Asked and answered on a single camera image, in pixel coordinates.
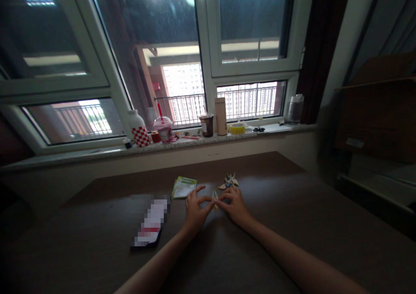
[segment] drinking straw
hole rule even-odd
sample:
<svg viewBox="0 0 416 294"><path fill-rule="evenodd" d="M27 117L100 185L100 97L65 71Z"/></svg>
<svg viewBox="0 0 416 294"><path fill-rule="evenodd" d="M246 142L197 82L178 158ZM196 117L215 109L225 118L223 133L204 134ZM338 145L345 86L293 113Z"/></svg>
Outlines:
<svg viewBox="0 0 416 294"><path fill-rule="evenodd" d="M157 104L157 107L159 108L159 114L160 114L160 119L162 120L162 124L164 124L165 122L163 121L163 114L162 114L162 109L160 108L160 104Z"/></svg>

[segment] yellow tape roll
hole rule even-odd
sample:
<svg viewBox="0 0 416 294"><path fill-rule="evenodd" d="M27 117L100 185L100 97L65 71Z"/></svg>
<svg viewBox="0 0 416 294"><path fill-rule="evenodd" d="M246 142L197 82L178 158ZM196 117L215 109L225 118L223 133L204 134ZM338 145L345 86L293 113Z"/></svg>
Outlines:
<svg viewBox="0 0 416 294"><path fill-rule="evenodd" d="M246 132L246 125L242 123L231 124L230 132L232 134L244 134Z"/></svg>

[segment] window pane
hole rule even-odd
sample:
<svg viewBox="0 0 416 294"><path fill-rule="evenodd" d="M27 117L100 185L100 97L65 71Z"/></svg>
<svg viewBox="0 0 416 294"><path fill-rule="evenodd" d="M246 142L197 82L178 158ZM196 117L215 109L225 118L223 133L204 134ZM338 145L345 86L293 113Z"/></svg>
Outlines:
<svg viewBox="0 0 416 294"><path fill-rule="evenodd" d="M148 130L157 104L175 128L205 106L194 0L96 0L130 101Z"/></svg>
<svg viewBox="0 0 416 294"><path fill-rule="evenodd" d="M0 0L0 50L7 79L89 73L58 0Z"/></svg>
<svg viewBox="0 0 416 294"><path fill-rule="evenodd" d="M48 145L124 136L113 100L91 99L23 107Z"/></svg>
<svg viewBox="0 0 416 294"><path fill-rule="evenodd" d="M227 121L280 116L283 114L286 81L265 82L217 88L225 98Z"/></svg>
<svg viewBox="0 0 416 294"><path fill-rule="evenodd" d="M286 57L291 0L219 0L222 63Z"/></svg>

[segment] pixelated blur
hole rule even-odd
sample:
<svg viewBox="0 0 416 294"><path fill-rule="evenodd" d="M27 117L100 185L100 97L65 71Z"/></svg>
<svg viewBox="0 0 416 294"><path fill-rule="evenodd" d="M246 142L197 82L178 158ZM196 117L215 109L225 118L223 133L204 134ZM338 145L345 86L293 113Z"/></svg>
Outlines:
<svg viewBox="0 0 416 294"><path fill-rule="evenodd" d="M137 210L145 210L143 214L143 221L140 223L137 230L137 235L131 242L132 247L145 247L149 243L157 241L158 234L162 229L166 215L170 208L170 196L164 195L162 198L157 198L154 195L150 196L131 196L132 200L137 201Z"/></svg>

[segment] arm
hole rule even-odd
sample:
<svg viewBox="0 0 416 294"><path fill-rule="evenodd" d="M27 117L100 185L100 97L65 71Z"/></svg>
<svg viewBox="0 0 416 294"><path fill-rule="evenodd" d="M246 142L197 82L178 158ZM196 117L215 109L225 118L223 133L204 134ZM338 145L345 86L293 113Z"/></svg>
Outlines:
<svg viewBox="0 0 416 294"><path fill-rule="evenodd" d="M224 199L230 199L231 204L224 203ZM226 189L216 204L272 255L304 293L368 294L341 272L256 221L248 212L240 189Z"/></svg>
<svg viewBox="0 0 416 294"><path fill-rule="evenodd" d="M196 188L186 197L186 219L182 229L115 294L156 293L161 288L180 254L204 225L208 213L214 207L215 201L209 196L197 197L197 192L203 188L205 186ZM205 201L210 203L201 209L199 204Z"/></svg>

